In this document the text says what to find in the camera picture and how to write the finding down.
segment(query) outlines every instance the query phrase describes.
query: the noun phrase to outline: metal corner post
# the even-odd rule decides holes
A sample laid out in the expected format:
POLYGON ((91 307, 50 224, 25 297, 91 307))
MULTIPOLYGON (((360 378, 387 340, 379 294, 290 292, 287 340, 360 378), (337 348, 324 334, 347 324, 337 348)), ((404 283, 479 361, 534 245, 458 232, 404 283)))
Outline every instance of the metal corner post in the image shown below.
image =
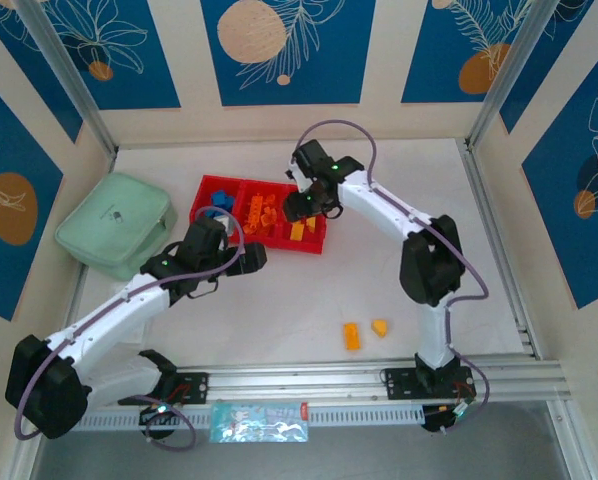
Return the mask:
POLYGON ((467 138, 470 151, 479 145, 488 127, 499 113, 559 2, 560 0, 534 0, 530 13, 512 43, 510 53, 486 94, 477 120, 470 129, 467 138))
POLYGON ((103 150, 114 161, 117 146, 112 135, 59 35, 43 11, 43 7, 36 0, 13 0, 13 4, 24 26, 30 32, 84 122, 90 127, 103 150))

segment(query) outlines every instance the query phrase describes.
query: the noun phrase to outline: white floor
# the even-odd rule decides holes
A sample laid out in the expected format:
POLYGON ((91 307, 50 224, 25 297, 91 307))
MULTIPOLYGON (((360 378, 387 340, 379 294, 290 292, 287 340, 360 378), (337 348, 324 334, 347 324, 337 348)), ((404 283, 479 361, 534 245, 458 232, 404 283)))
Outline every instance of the white floor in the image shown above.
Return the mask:
MULTIPOLYGON (((363 141, 326 141, 335 159, 351 155, 368 164, 363 141)), ((453 312, 456 348, 466 354, 522 352, 513 314, 490 251, 455 141, 379 141, 375 178, 421 211, 448 214, 459 227, 466 257, 492 295, 463 302, 453 312)), ((168 191, 179 221, 171 240, 183 238, 188 212, 204 174, 287 181, 291 142, 226 143, 122 150, 116 171, 168 191)), ((256 274, 223 278, 204 298, 181 300, 155 319, 146 346, 179 366, 244 365, 412 357, 417 351, 418 306, 399 285, 401 245, 360 215, 346 210, 328 223, 323 254, 268 249, 256 274), (378 338, 374 318, 389 320, 378 338), (356 322, 362 348, 344 348, 343 324, 356 322)), ((79 308, 83 316, 123 285, 92 269, 79 308)), ((478 292, 466 273, 460 293, 478 292)))

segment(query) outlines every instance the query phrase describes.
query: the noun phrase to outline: green pouch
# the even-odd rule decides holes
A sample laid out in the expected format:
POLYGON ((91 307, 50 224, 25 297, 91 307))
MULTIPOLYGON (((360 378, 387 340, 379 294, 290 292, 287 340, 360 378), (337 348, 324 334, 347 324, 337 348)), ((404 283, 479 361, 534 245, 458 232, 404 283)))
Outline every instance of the green pouch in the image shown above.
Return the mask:
POLYGON ((55 239, 89 267, 130 280, 167 240, 176 221, 165 191, 111 173, 57 228, 55 239))

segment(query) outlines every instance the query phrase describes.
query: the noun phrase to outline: red tray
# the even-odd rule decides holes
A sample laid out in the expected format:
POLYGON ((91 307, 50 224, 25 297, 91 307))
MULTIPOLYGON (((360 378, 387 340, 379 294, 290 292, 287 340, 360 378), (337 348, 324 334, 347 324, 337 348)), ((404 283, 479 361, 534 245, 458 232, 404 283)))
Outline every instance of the red tray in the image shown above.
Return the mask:
MULTIPOLYGON (((274 194, 277 210, 277 223, 270 229, 266 236, 246 235, 246 242, 260 242, 266 247, 293 250, 296 252, 320 254, 323 250, 323 242, 326 238, 326 218, 323 215, 317 217, 314 233, 304 229, 303 238, 300 242, 290 240, 292 224, 286 220, 283 214, 282 204, 289 193, 296 192, 297 187, 286 183, 260 182, 257 180, 245 180, 241 178, 215 177, 204 175, 199 184, 197 196, 190 210, 190 222, 195 218, 195 213, 201 207, 211 205, 210 196, 217 190, 223 190, 226 194, 235 197, 235 205, 232 209, 233 215, 239 223, 244 225, 250 210, 250 199, 254 195, 274 194)), ((231 242, 238 241, 238 234, 235 232, 231 242)))

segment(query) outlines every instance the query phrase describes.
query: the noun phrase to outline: purple cable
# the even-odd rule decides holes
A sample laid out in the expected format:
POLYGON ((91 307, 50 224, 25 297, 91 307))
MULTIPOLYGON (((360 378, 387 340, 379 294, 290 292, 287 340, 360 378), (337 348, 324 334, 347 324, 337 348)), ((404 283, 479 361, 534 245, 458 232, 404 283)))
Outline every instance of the purple cable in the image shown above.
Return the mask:
POLYGON ((190 430, 190 433, 192 434, 192 440, 190 440, 190 443, 188 445, 184 445, 183 447, 173 447, 170 445, 166 445, 165 443, 162 443, 162 442, 153 441, 153 438, 150 436, 150 425, 152 425, 152 423, 157 418, 159 418, 159 415, 155 415, 150 420, 148 420, 148 422, 146 422, 146 438, 155 447, 160 448, 162 450, 166 450, 167 452, 186 452, 188 450, 192 450, 193 448, 195 448, 195 445, 197 444, 197 431, 195 430, 195 427, 192 425, 192 422, 190 420, 188 420, 188 417, 186 417, 183 414, 183 412, 181 412, 181 410, 176 409, 175 407, 167 404, 166 402, 157 400, 157 399, 149 397, 147 395, 134 395, 132 398, 134 398, 136 400, 143 400, 144 402, 152 402, 152 403, 158 403, 160 405, 163 405, 168 410, 170 410, 172 413, 174 413, 177 417, 179 417, 181 419, 181 421, 186 424, 186 426, 190 430))
MULTIPOLYGON (((85 332, 88 328, 90 328, 95 322, 98 322, 99 320, 101 320, 108 313, 112 312, 119 305, 130 300, 135 295, 138 295, 142 292, 145 292, 146 290, 149 290, 153 287, 158 287, 165 283, 176 282, 179 280, 190 280, 193 278, 208 278, 208 277, 211 277, 212 275, 216 275, 218 273, 223 272, 224 270, 228 269, 233 263, 235 263, 239 259, 239 255, 241 255, 241 253, 243 252, 244 245, 245 245, 245 236, 243 233, 243 229, 241 228, 241 225, 239 224, 237 219, 231 213, 229 213, 221 208, 217 208, 217 207, 200 208, 199 210, 197 210, 195 218, 199 217, 199 215, 201 213, 203 213, 207 210, 214 210, 214 211, 221 213, 222 215, 227 215, 228 218, 230 220, 232 220, 232 222, 235 224, 235 228, 237 229, 237 232, 239 233, 239 247, 237 248, 237 251, 232 256, 232 258, 230 258, 230 260, 228 260, 226 263, 224 263, 223 265, 221 265, 217 268, 213 268, 213 269, 207 270, 205 272, 186 273, 184 275, 173 275, 171 277, 162 278, 161 280, 157 280, 157 281, 148 283, 146 285, 143 285, 139 288, 132 290, 131 292, 128 293, 127 300, 124 300, 122 298, 115 300, 110 305, 106 306, 100 312, 98 312, 96 315, 94 315, 90 320, 88 320, 86 323, 84 323, 81 327, 76 329, 73 332, 73 337, 72 337, 73 340, 75 338, 79 337, 81 334, 83 334, 83 332, 85 332)), ((41 433, 39 430, 35 430, 35 431, 33 431, 31 433, 27 433, 27 434, 23 433, 21 423, 23 422, 24 409, 26 408, 26 404, 28 403, 28 399, 30 398, 30 394, 32 393, 33 388, 39 381, 39 378, 41 378, 41 375, 43 375, 43 372, 46 371, 46 369, 48 368, 50 363, 63 351, 64 348, 66 348, 68 345, 70 345, 70 343, 71 343, 71 340, 67 338, 66 340, 61 342, 59 344, 59 346, 57 346, 57 348, 55 348, 52 352, 50 352, 50 355, 48 355, 46 357, 46 359, 41 363, 41 365, 39 365, 39 368, 35 371, 35 373, 30 378, 28 385, 26 385, 26 388, 25 388, 23 394, 21 395, 21 400, 19 401, 19 406, 17 407, 17 415, 15 416, 15 436, 19 440, 22 440, 22 441, 30 440, 30 439, 36 437, 37 435, 39 435, 39 433, 41 433)))
MULTIPOLYGON (((375 139, 372 136, 372 134, 368 130, 366 130, 365 128, 363 128, 361 125, 358 125, 358 124, 356 124, 354 122, 351 122, 349 120, 341 120, 341 119, 331 119, 331 120, 323 120, 321 122, 317 122, 314 125, 308 127, 308 129, 303 133, 303 135, 301 135, 301 137, 299 137, 299 141, 297 142, 296 148, 299 148, 303 144, 303 141, 306 139, 306 137, 308 136, 308 134, 310 132, 312 132, 314 129, 316 129, 316 128, 322 126, 322 125, 329 125, 329 124, 348 125, 348 126, 350 126, 352 128, 357 129, 358 131, 360 131, 361 133, 363 133, 366 136, 366 138, 368 139, 368 141, 370 142, 370 145, 372 147, 372 156, 370 157, 370 165, 368 166, 368 171, 367 171, 367 176, 366 176, 367 181, 368 181, 368 185, 370 186, 370 188, 372 189, 372 191, 375 192, 379 197, 381 197, 382 199, 384 199, 386 202, 388 202, 390 205, 392 205, 393 207, 395 207, 397 210, 399 210, 400 212, 402 212, 404 215, 406 215, 406 217, 408 217, 409 219, 411 219, 414 223, 416 223, 417 225, 419 225, 421 228, 423 228, 423 229, 427 230, 428 232, 430 232, 448 250, 450 250, 450 252, 452 252, 452 254, 466 267, 466 269, 470 272, 470 274, 474 277, 474 279, 477 281, 477 283, 481 287, 481 290, 482 290, 481 294, 476 294, 476 295, 462 295, 462 296, 454 297, 454 298, 451 298, 450 300, 448 300, 448 303, 446 303, 446 313, 445 313, 446 344, 448 346, 448 349, 457 358, 459 358, 462 362, 464 362, 470 368, 472 368, 473 370, 475 370, 481 376, 481 378, 483 379, 484 388, 485 388, 485 392, 484 392, 484 395, 483 395, 483 400, 482 400, 481 404, 479 405, 479 407, 477 408, 477 410, 474 412, 474 414, 477 414, 477 413, 481 412, 483 410, 483 408, 488 404, 488 400, 490 399, 490 381, 486 377, 486 374, 483 372, 483 370, 481 370, 479 367, 477 367, 472 361, 470 361, 464 355, 462 355, 461 353, 459 353, 453 347, 453 345, 452 345, 452 334, 450 332, 450 307, 452 305, 454 305, 455 303, 463 302, 463 301, 466 301, 466 300, 485 300, 486 298, 488 298, 488 296, 490 295, 490 292, 488 290, 488 286, 486 285, 486 282, 483 280, 483 278, 481 277, 481 275, 479 274, 479 272, 477 272, 477 269, 468 261, 468 259, 466 257, 463 256, 463 254, 452 243, 450 243, 450 241, 446 237, 444 237, 441 233, 439 233, 437 230, 435 230, 434 228, 432 228, 432 226, 428 225, 427 223, 423 222, 422 220, 420 220, 416 216, 412 215, 411 212, 409 212, 408 210, 406 210, 402 205, 400 205, 398 202, 396 202, 395 200, 393 200, 390 196, 386 195, 379 188, 373 187, 372 172, 373 172, 373 170, 375 168, 375 163, 377 162, 377 142, 375 141, 375 139)), ((446 431, 453 430, 454 428, 456 428, 459 425, 461 425, 461 424, 455 424, 453 427, 447 428, 446 431)))

